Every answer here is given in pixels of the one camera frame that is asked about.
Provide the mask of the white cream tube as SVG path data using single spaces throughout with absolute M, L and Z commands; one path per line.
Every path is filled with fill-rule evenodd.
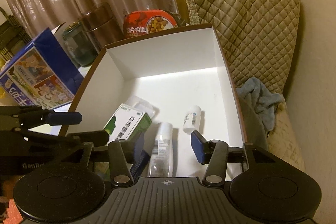
M 172 177 L 173 157 L 173 125 L 162 122 L 155 136 L 154 147 L 149 162 L 149 177 Z

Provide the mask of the green throat spray box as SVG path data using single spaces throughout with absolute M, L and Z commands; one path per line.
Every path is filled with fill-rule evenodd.
M 108 120 L 104 130 L 109 134 L 110 143 L 119 139 L 128 140 L 137 133 L 146 132 L 151 123 L 146 111 L 122 103 Z

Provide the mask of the white pill bottle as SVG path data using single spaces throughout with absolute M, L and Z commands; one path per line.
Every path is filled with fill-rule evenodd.
M 201 108 L 197 105 L 191 106 L 183 121 L 183 131 L 187 134 L 199 131 L 201 123 Z

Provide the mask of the quilted beige chair cover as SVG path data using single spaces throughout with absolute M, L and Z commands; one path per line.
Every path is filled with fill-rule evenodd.
M 186 0 L 191 24 L 216 29 L 234 83 L 251 77 L 282 93 L 297 40 L 300 0 Z

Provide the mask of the green glass jar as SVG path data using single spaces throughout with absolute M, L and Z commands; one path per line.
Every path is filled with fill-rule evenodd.
M 69 25 L 62 37 L 68 52 L 81 67 L 87 67 L 94 62 L 98 53 L 80 22 Z

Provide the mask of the brown thermos jar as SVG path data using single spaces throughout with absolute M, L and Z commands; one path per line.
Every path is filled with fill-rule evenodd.
M 107 2 L 100 3 L 93 10 L 84 13 L 80 23 L 98 52 L 106 45 L 124 39 L 123 32 Z

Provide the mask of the blue milk carton box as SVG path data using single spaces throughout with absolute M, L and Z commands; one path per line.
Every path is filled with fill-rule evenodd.
M 1 105 L 54 109 L 73 101 L 84 80 L 49 28 L 1 71 Z

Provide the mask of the blue towel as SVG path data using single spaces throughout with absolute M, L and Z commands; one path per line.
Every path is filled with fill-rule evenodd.
M 258 116 L 264 126 L 265 134 L 271 132 L 275 127 L 276 108 L 284 101 L 284 97 L 270 92 L 256 77 L 248 79 L 236 91 L 239 98 L 243 99 Z

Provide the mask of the red instant rice bowl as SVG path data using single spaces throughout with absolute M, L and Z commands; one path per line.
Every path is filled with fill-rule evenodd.
M 126 38 L 153 34 L 176 28 L 173 15 L 164 10 L 135 11 L 128 14 L 123 22 L 123 34 Z

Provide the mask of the blue medicine box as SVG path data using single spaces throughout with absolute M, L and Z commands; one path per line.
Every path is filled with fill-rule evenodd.
M 150 155 L 145 150 L 142 150 L 139 159 L 130 168 L 134 180 L 142 175 L 149 161 Z

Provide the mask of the brown shoe box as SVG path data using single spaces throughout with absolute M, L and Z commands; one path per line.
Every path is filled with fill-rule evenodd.
M 173 28 L 122 40 L 106 46 L 84 77 L 71 111 L 82 114 L 79 125 L 63 126 L 59 133 L 101 130 L 131 96 L 155 109 L 145 135 L 151 151 L 157 127 L 173 126 L 174 176 L 203 177 L 191 137 L 183 121 L 192 106 L 201 108 L 201 133 L 208 140 L 222 140 L 241 147 L 245 130 L 235 85 L 211 24 Z

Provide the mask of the clear plastic case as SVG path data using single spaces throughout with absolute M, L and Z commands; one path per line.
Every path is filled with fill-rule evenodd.
M 138 96 L 130 96 L 125 104 L 138 110 L 145 111 L 151 119 L 153 119 L 158 112 L 153 105 Z

